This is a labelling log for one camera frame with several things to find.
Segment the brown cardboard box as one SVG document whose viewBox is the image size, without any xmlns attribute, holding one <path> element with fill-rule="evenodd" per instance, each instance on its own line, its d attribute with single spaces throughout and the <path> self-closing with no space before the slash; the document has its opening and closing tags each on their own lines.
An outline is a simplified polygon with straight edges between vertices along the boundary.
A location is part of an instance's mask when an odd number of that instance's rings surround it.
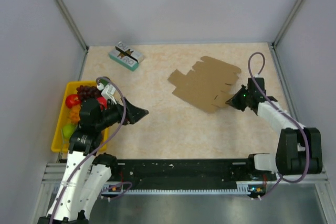
<svg viewBox="0 0 336 224">
<path fill-rule="evenodd" d="M 172 94 L 207 113 L 226 108 L 233 97 L 232 86 L 239 79 L 241 69 L 224 61 L 202 56 L 187 74 L 175 70 L 168 81 L 175 86 Z"/>
</svg>

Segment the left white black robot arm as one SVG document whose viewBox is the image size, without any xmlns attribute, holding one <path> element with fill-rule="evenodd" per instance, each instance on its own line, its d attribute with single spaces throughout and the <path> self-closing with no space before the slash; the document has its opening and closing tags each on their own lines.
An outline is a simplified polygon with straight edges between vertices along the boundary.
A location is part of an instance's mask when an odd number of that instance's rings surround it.
<svg viewBox="0 0 336 224">
<path fill-rule="evenodd" d="M 92 208 L 103 185 L 119 174 L 117 158 L 97 151 L 102 147 L 102 131 L 118 124 L 135 124 L 148 110 L 138 108 L 124 98 L 122 104 L 97 99 L 81 104 L 79 125 L 70 138 L 67 164 L 56 198 L 38 223 L 88 223 Z"/>
</svg>

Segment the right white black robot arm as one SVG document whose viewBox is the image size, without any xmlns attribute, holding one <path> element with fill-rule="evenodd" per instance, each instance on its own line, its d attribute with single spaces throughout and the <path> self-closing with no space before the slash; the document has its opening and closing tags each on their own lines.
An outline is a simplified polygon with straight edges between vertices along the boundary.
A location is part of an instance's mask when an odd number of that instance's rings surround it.
<svg viewBox="0 0 336 224">
<path fill-rule="evenodd" d="M 251 163 L 245 166 L 245 174 L 252 180 L 264 171 L 281 175 L 319 174 L 322 172 L 321 133 L 315 127 L 306 127 L 284 111 L 272 96 L 266 96 L 263 78 L 249 78 L 246 86 L 230 98 L 226 104 L 244 111 L 250 108 L 268 122 L 279 135 L 275 154 L 250 154 Z"/>
</svg>

